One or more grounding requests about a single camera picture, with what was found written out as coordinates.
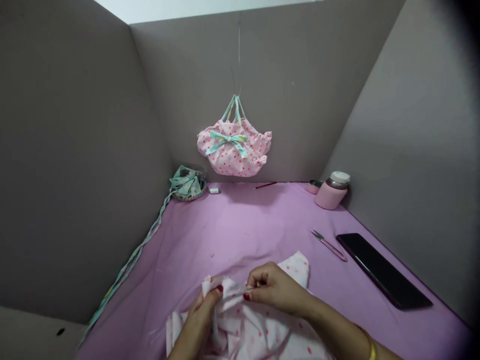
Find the purple tablecloth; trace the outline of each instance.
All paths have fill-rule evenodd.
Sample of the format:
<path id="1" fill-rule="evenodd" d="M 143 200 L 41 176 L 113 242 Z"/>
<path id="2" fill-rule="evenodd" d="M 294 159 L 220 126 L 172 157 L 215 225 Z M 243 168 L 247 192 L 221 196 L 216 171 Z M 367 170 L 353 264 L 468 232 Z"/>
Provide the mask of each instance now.
<path id="1" fill-rule="evenodd" d="M 212 183 L 221 194 L 191 202 L 172 200 L 160 229 L 76 359 L 163 359 L 167 316 L 188 307 L 206 275 L 229 275 L 244 282 L 254 267 L 278 263 L 298 250 L 310 261 L 308 289 L 405 359 L 451 359 L 470 336 L 469 329 L 348 211 L 318 207 L 304 183 L 251 190 L 257 185 Z M 433 307 L 398 310 L 351 257 L 341 261 L 310 233 L 313 229 L 332 241 L 338 234 L 361 234 L 430 298 Z"/>

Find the woman's left hand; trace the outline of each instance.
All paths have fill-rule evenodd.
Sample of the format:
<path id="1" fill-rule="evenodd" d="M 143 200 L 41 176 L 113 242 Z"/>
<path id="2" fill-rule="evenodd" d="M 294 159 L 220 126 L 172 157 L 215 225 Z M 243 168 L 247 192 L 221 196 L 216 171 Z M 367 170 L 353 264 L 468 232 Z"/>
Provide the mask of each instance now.
<path id="1" fill-rule="evenodd" d="M 209 337 L 214 308 L 222 298 L 223 291 L 223 286 L 219 285 L 210 291 L 205 299 L 203 299 L 202 291 L 198 293 L 168 356 L 169 360 L 194 360 L 198 356 Z"/>

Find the pink polka dot bag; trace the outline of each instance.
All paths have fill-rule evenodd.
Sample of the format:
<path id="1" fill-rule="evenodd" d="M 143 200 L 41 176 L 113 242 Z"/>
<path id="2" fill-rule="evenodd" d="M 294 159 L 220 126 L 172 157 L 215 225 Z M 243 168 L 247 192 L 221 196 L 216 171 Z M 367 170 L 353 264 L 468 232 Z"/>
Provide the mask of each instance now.
<path id="1" fill-rule="evenodd" d="M 229 118 L 235 107 L 233 122 Z M 222 118 L 197 135 L 198 151 L 217 174 L 252 177 L 267 162 L 272 132 L 259 133 L 246 119 L 240 98 L 233 95 Z"/>

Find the smartphone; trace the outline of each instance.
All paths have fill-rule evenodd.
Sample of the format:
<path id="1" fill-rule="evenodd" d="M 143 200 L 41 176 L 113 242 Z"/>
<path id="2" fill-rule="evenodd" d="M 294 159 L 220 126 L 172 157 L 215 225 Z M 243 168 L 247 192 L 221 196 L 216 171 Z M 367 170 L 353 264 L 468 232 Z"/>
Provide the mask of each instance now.
<path id="1" fill-rule="evenodd" d="M 342 234 L 336 239 L 396 308 L 412 310 L 433 305 L 360 234 Z"/>

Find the gold bangle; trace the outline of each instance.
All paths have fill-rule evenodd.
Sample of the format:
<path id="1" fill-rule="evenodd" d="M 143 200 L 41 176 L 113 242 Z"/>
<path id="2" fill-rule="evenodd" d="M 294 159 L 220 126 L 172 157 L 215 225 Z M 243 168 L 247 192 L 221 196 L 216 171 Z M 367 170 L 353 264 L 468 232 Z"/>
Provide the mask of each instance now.
<path id="1" fill-rule="evenodd" d="M 375 348 L 375 342 L 373 341 L 373 339 L 370 337 L 369 333 L 367 332 L 367 330 L 365 330 L 363 327 L 361 326 L 358 326 L 357 324 L 355 324 L 360 330 L 363 331 L 363 333 L 366 335 L 366 337 L 368 338 L 368 342 L 370 343 L 370 357 L 368 358 L 368 360 L 377 360 L 377 349 Z"/>

